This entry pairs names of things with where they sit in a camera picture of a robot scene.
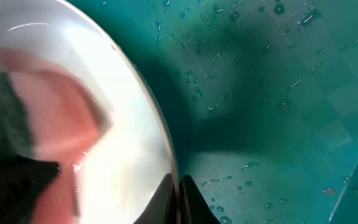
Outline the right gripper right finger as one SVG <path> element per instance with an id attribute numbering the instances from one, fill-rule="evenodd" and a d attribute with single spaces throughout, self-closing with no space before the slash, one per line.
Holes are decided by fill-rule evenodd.
<path id="1" fill-rule="evenodd" d="M 180 212 L 182 224 L 220 224 L 188 174 L 180 181 Z"/>

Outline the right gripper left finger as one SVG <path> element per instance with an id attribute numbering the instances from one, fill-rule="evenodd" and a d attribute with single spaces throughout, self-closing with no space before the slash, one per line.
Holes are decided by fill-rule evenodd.
<path id="1" fill-rule="evenodd" d="M 176 224 L 177 204 L 171 173 L 166 174 L 134 224 Z"/>

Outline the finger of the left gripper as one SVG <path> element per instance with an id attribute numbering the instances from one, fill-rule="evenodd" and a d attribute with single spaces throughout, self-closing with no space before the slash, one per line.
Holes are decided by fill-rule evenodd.
<path id="1" fill-rule="evenodd" d="M 0 159 L 0 224 L 29 223 L 35 201 L 59 173 L 55 161 Z"/>

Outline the light blue round plate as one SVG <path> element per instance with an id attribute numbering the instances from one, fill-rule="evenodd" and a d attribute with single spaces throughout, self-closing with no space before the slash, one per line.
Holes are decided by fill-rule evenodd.
<path id="1" fill-rule="evenodd" d="M 163 177 L 177 174 L 167 129 L 152 94 L 121 48 L 66 1 L 0 1 L 0 49 L 62 66 L 101 112 L 100 137 L 75 167 L 72 223 L 134 223 Z"/>

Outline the green and pink sponge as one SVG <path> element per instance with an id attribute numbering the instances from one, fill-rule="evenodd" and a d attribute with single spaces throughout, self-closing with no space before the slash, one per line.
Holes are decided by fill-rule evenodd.
<path id="1" fill-rule="evenodd" d="M 75 167 L 100 137 L 101 112 L 83 84 L 56 63 L 1 48 L 0 66 L 0 159 L 60 164 L 29 223 L 72 223 L 78 213 Z"/>

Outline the teal plastic serving tray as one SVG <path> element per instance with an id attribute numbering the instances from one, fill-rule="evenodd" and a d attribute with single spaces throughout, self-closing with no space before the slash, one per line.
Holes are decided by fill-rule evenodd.
<path id="1" fill-rule="evenodd" d="M 358 223 L 358 0 L 77 0 L 222 223 Z"/>

